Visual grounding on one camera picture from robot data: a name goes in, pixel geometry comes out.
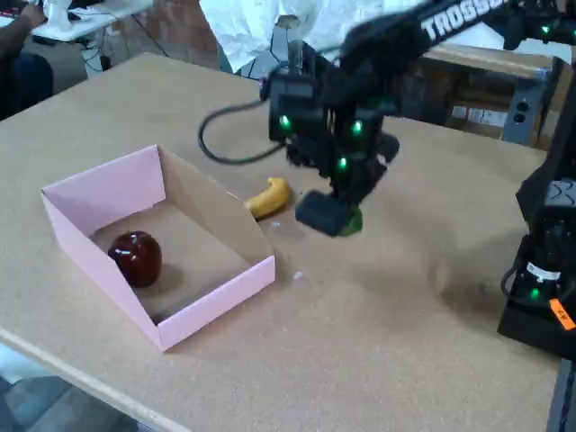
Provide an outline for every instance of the toy apple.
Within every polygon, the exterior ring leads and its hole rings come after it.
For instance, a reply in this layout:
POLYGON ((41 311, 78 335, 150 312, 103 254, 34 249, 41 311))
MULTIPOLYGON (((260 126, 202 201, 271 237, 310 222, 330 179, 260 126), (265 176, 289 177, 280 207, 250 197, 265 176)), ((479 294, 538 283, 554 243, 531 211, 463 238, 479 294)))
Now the toy apple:
POLYGON ((132 288, 147 288, 160 276, 162 250, 147 232, 131 231, 117 237, 108 249, 132 288))

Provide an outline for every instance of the toy banana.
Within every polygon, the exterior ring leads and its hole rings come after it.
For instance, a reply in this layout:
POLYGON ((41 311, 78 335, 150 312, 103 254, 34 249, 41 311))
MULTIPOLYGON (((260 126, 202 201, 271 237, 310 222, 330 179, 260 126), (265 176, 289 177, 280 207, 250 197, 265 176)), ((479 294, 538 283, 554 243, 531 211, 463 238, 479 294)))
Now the toy banana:
POLYGON ((283 178, 268 178, 268 188, 244 202, 254 219, 263 219, 285 206, 292 195, 288 182, 283 178))

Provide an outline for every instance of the green led light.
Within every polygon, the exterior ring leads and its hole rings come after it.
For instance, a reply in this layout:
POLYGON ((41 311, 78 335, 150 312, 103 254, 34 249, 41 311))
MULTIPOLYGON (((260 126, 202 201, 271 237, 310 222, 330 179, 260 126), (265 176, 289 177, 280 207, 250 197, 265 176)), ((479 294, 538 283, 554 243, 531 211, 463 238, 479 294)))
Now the green led light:
POLYGON ((348 166, 348 161, 345 157, 341 157, 338 160, 338 169, 346 169, 346 167, 348 166))
POLYGON ((292 127, 292 124, 290 123, 290 119, 288 117, 286 117, 285 115, 280 116, 280 127, 282 129, 284 129, 285 131, 289 131, 290 128, 292 127))
POLYGON ((360 135, 362 135, 363 130, 364 130, 364 125, 362 124, 361 121, 356 120, 352 124, 352 135, 354 135, 355 137, 359 137, 360 135))

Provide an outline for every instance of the cork table surface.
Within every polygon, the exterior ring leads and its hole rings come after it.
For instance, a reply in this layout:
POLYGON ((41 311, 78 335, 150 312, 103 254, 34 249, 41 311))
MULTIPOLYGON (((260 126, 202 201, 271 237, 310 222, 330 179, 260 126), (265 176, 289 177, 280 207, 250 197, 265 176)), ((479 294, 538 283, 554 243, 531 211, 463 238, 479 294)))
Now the cork table surface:
MULTIPOLYGON (((161 431, 544 430, 558 362, 496 333, 537 150, 387 120, 400 154, 364 230, 326 238, 293 209, 261 222, 277 282, 166 354, 60 251, 41 187, 150 144, 241 199, 269 176, 296 197, 326 190, 281 154, 228 167, 197 148, 206 113, 256 97, 255 82, 148 55, 0 123, 0 342, 161 431)), ((206 139, 229 157, 265 149, 266 108, 206 139)))

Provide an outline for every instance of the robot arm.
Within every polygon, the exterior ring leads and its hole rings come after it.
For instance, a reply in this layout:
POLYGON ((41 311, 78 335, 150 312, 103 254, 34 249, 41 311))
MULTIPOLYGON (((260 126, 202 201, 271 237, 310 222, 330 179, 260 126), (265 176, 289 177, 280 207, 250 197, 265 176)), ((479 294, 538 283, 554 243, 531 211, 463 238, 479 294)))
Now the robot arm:
POLYGON ((340 47, 338 67, 315 58, 301 75, 271 74, 264 89, 270 140, 286 147, 296 166, 317 168, 332 189, 329 195, 309 193, 296 209, 298 221, 330 236, 350 233, 351 224, 360 227, 358 206, 399 148, 382 132, 384 116, 401 112, 393 81, 412 61, 507 1, 428 1, 354 28, 340 47))

